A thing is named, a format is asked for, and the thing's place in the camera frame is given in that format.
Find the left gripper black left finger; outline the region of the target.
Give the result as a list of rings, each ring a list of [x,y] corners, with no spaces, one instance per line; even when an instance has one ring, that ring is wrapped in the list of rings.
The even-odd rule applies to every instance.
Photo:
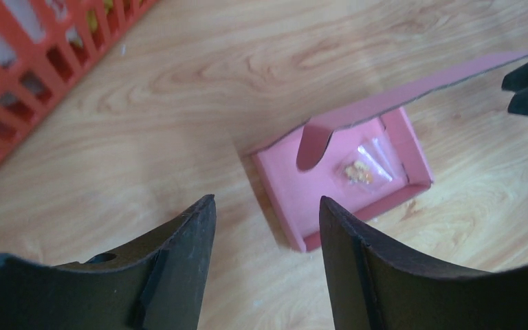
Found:
[[[0,253],[0,329],[196,329],[216,219],[206,195],[85,263]]]

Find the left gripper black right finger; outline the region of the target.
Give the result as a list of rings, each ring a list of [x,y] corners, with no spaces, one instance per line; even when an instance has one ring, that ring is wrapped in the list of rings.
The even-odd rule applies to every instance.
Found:
[[[484,272],[415,250],[320,200],[336,329],[528,329],[528,265]]]

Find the clear plastic bag with snack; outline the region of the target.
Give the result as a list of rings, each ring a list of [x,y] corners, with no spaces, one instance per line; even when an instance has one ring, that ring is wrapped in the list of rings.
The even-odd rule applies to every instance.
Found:
[[[384,134],[365,139],[335,166],[336,184],[348,190],[378,193],[406,183],[402,161]]]

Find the pink paper box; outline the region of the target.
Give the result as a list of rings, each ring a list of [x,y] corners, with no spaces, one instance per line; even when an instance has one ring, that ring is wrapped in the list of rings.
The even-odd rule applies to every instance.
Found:
[[[254,153],[261,181],[290,245],[300,252],[320,246],[319,204],[328,196],[363,220],[427,191],[433,182],[404,107],[429,93],[528,58],[528,51],[497,52],[316,115]],[[407,181],[377,193],[348,190],[334,179],[337,163],[365,139],[390,138]]]

